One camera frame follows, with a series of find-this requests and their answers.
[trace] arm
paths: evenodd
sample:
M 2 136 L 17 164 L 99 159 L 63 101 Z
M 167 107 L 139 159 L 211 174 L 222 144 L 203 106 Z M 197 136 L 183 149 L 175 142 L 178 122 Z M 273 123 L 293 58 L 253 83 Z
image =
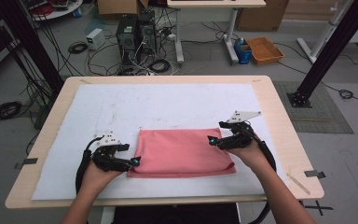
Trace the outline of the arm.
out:
M 61 224 L 82 224 L 87 222 L 92 204 L 103 189 L 121 172 L 105 172 L 98 168 L 94 162 L 89 163 L 89 167 L 83 177 L 83 183 L 76 198 L 69 207 Z
M 238 156 L 255 173 L 266 193 L 277 223 L 315 223 L 271 168 L 255 141 L 246 148 L 234 148 L 228 152 Z

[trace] paper sheet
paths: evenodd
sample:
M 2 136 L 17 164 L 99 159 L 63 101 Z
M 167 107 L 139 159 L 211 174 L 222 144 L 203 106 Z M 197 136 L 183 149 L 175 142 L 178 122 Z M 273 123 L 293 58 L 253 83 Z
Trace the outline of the paper sheet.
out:
M 202 129 L 219 127 L 235 110 L 260 111 L 249 84 L 89 84 L 79 86 L 55 142 L 48 153 L 33 200 L 74 199 L 76 170 L 83 150 L 95 134 L 113 131 L 133 157 L 141 129 Z M 285 181 L 263 115 L 250 119 L 255 132 L 275 157 Z M 223 136 L 231 135 L 222 130 Z M 253 172 L 232 156 L 237 173 L 195 178 L 117 177 L 100 194 L 110 198 L 259 195 L 263 189 Z

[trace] wooden table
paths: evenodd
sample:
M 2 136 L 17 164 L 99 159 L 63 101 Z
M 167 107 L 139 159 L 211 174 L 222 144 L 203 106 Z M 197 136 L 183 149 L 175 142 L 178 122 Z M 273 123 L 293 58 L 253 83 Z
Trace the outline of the wooden table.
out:
M 180 76 L 180 77 L 70 77 L 65 84 L 45 122 L 29 158 L 38 158 L 36 164 L 26 164 L 9 193 L 6 207 L 11 209 L 36 207 L 64 207 L 71 200 L 32 201 L 43 163 L 54 143 L 62 121 L 76 95 L 79 85 L 87 84 L 164 84 L 164 83 L 243 83 L 251 84 L 255 91 L 269 134 L 286 174 L 289 189 L 299 200 L 319 199 L 324 190 L 315 177 L 306 177 L 304 171 L 313 170 L 296 131 L 288 118 L 282 102 L 269 79 L 265 76 Z M 176 203 L 227 203 L 265 201 L 263 196 L 191 197 L 158 199 L 97 200 L 94 205 L 176 204 Z
M 176 11 L 176 61 L 182 64 L 185 61 L 182 51 L 181 43 L 181 22 L 182 21 L 229 21 L 227 34 L 224 35 L 224 42 L 226 44 L 231 64 L 238 63 L 238 56 L 233 48 L 231 37 L 234 30 L 235 20 L 237 19 L 237 12 L 239 7 L 264 7 L 266 2 L 264 0 L 222 0 L 222 1 L 172 1 L 168 0 L 169 7 L 177 8 Z M 231 9 L 230 15 L 225 16 L 222 9 Z

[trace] carpet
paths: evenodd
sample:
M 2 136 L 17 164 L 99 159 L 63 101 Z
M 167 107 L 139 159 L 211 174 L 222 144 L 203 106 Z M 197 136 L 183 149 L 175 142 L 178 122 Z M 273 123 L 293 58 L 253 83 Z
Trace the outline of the carpet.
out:
M 351 126 L 339 111 L 322 84 L 310 97 L 312 108 L 292 107 L 287 92 L 293 93 L 300 82 L 273 82 L 286 112 L 298 133 L 353 133 Z

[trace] hand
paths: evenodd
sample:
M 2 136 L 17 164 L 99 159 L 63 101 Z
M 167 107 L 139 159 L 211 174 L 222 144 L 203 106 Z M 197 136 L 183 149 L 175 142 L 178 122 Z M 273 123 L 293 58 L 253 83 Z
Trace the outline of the hand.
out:
M 245 165 L 249 166 L 252 170 L 269 166 L 269 162 L 260 150 L 255 140 L 247 147 L 239 147 L 227 150 L 227 152 L 238 156 Z
M 86 191 L 96 196 L 100 194 L 111 180 L 121 175 L 122 172 L 108 171 L 105 172 L 98 168 L 93 161 L 89 163 L 89 167 L 83 176 L 83 182 L 80 191 Z

